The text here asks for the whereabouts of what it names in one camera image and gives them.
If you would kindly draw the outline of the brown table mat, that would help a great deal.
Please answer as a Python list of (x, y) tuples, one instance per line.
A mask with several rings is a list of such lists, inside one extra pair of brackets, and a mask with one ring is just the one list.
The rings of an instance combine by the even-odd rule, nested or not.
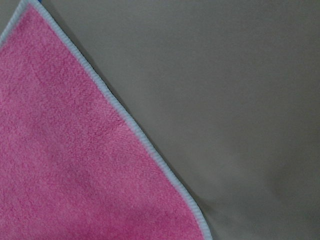
[(319, 1), (37, 1), (192, 196), (210, 240), (319, 239)]

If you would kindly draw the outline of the pink and grey towel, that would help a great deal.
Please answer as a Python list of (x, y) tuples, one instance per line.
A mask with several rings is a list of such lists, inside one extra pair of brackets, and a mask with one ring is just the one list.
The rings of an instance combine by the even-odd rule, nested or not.
[(0, 36), (3, 240), (210, 240), (131, 115), (37, 0)]

